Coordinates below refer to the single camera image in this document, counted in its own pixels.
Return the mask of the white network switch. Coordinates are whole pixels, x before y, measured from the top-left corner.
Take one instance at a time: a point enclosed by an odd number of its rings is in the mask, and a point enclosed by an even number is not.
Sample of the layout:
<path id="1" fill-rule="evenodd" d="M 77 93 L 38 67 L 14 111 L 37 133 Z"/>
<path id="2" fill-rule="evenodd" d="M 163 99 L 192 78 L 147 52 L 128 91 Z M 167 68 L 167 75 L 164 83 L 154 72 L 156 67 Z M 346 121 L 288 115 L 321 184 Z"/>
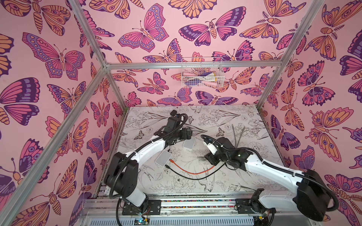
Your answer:
<path id="1" fill-rule="evenodd" d="M 196 143 L 196 138 L 191 137 L 191 139 L 187 139 L 187 140 L 184 141 L 183 148 L 188 149 L 188 150 L 192 150 L 193 147 L 195 146 L 195 143 Z"/>
<path id="2" fill-rule="evenodd" d="M 171 159 L 172 154 L 166 150 L 163 150 L 161 154 L 158 156 L 158 158 L 155 160 L 155 164 L 160 167 L 165 167 L 166 164 Z"/>

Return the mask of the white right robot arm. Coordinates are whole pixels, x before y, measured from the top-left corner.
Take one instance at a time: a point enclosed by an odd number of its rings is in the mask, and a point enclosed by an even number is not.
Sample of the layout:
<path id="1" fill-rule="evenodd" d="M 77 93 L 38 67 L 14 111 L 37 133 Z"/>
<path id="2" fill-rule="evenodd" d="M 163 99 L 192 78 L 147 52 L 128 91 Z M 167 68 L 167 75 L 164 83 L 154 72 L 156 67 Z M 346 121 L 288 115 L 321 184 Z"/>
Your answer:
<path id="1" fill-rule="evenodd" d="M 248 204 L 237 207 L 255 214 L 265 211 L 275 214 L 277 209 L 299 211 L 314 221 L 323 221 L 327 212 L 339 208 L 339 201 L 313 170 L 293 170 L 264 159 L 259 152 L 248 147 L 235 148 L 229 139 L 215 139 L 202 135 L 204 145 L 209 149 L 205 158 L 212 164 L 223 163 L 233 169 L 261 175 L 285 187 L 286 192 L 277 194 L 266 189 L 257 189 Z"/>

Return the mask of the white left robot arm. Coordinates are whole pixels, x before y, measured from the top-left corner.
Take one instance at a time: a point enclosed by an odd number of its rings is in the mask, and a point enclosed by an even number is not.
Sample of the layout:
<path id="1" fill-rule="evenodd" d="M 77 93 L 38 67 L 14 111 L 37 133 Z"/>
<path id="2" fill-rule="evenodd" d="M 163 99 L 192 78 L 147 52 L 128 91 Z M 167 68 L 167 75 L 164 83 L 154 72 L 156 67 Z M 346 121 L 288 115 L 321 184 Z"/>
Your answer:
<path id="1" fill-rule="evenodd" d="M 109 198 L 124 201 L 144 212 L 148 205 L 148 196 L 137 188 L 139 167 L 154 155 L 167 147 L 191 139 L 192 129 L 184 127 L 187 114 L 173 110 L 167 124 L 154 133 L 149 141 L 127 153 L 113 155 L 103 183 L 110 188 Z"/>

